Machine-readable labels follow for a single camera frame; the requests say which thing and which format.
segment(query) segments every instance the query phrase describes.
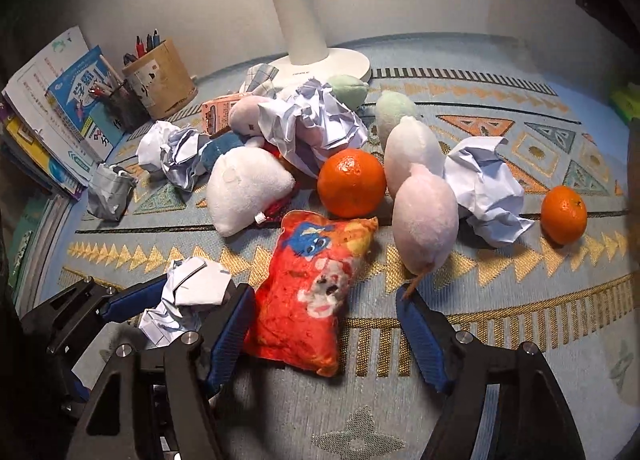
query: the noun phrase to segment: plush toy tail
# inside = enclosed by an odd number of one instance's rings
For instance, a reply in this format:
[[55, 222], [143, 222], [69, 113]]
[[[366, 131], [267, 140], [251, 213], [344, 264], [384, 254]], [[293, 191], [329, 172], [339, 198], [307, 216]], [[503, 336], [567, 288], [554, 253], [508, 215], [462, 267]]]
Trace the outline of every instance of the plush toy tail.
[[404, 294], [402, 294], [402, 299], [407, 299], [414, 290], [418, 287], [418, 284], [425, 278], [427, 274], [429, 274], [433, 270], [434, 263], [428, 263], [424, 270], [416, 276], [409, 286], [406, 288]]

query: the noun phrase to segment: green object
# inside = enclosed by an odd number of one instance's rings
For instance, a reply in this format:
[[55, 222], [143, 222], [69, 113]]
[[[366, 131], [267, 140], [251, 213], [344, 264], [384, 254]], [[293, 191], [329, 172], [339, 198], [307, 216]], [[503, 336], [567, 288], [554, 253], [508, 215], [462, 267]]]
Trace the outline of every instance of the green object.
[[614, 90], [610, 97], [613, 109], [618, 116], [629, 124], [634, 117], [640, 117], [640, 87], [629, 83], [626, 88]]
[[326, 80], [338, 99], [352, 112], [362, 106], [367, 98], [369, 86], [351, 75], [334, 75]]
[[385, 90], [376, 101], [376, 124], [382, 150], [386, 149], [386, 140], [391, 130], [400, 124], [400, 119], [405, 116], [417, 117], [418, 111], [414, 102], [400, 92]]
[[20, 274], [24, 257], [27, 255], [29, 247], [33, 244], [33, 235], [38, 230], [38, 225], [42, 219], [44, 209], [47, 207], [47, 197], [38, 193], [29, 198], [27, 205], [22, 211], [22, 216], [18, 220], [11, 241], [11, 247], [7, 253], [9, 262], [9, 287], [12, 290], [12, 297], [15, 299], [18, 294], [17, 286], [20, 284]]

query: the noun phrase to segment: blue gripper pad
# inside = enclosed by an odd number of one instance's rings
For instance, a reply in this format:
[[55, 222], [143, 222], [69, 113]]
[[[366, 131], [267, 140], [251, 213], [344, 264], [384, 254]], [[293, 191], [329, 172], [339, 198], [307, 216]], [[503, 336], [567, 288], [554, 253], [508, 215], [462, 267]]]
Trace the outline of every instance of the blue gripper pad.
[[138, 315], [145, 308], [154, 308], [160, 303], [166, 276], [159, 276], [145, 284], [134, 285], [108, 300], [100, 311], [102, 319], [108, 322], [124, 323]]
[[217, 393], [222, 384], [230, 378], [236, 366], [238, 355], [249, 326], [255, 319], [255, 292], [248, 288], [242, 294], [238, 306], [226, 323], [222, 335], [211, 350], [211, 370], [207, 376], [207, 386]]
[[442, 348], [414, 302], [402, 299], [405, 290], [405, 287], [401, 287], [396, 291], [396, 314], [400, 326], [411, 345], [422, 378], [427, 384], [433, 385], [437, 392], [448, 392], [452, 379], [447, 377], [444, 369]]

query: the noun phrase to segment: stack of books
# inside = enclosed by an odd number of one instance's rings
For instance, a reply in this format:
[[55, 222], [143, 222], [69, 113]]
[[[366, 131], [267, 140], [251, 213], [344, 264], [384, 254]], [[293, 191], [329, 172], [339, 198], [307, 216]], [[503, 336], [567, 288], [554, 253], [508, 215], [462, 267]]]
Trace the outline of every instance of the stack of books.
[[[43, 191], [25, 202], [11, 243], [11, 287], [19, 313], [33, 307], [50, 254], [73, 201], [88, 186], [123, 131], [89, 89], [108, 85], [99, 46], [89, 50], [78, 27], [63, 32], [20, 68], [0, 98], [0, 153]], [[40, 217], [35, 216], [39, 210]]]

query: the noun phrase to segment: rug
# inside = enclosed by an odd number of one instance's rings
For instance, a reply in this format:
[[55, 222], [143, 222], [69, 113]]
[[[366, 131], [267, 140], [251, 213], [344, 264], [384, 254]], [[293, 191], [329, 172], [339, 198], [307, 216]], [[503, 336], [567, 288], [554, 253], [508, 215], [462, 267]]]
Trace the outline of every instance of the rug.
[[[587, 458], [613, 456], [640, 422], [640, 348], [635, 331], [626, 199], [597, 145], [571, 108], [536, 71], [523, 43], [503, 37], [430, 35], [363, 42], [372, 65], [364, 150], [382, 162], [373, 105], [384, 90], [407, 94], [443, 151], [471, 135], [499, 135], [500, 156], [522, 184], [524, 215], [539, 220], [553, 186], [584, 198], [583, 238], [557, 249], [536, 223], [516, 243], [492, 249], [463, 222], [444, 266], [420, 284], [428, 304], [458, 329], [515, 348], [536, 342], [571, 407]], [[196, 101], [169, 120], [201, 127], [199, 104], [238, 88], [244, 68], [214, 74]], [[135, 158], [142, 126], [113, 151], [139, 183], [119, 223], [86, 214], [68, 242], [60, 287], [87, 274], [125, 288], [162, 274], [168, 262], [203, 256], [257, 288], [268, 272], [279, 229], [216, 233], [203, 177], [192, 194], [141, 170]], [[291, 209], [326, 211], [312, 189]], [[321, 379], [291, 368], [239, 361], [217, 401], [218, 430], [230, 459], [420, 458], [442, 398], [422, 381], [396, 319], [395, 290], [411, 276], [390, 230], [387, 196], [366, 265], [348, 300], [340, 336], [341, 370]], [[473, 458], [486, 456], [497, 390], [487, 391]], [[602, 433], [602, 423], [607, 432]]]

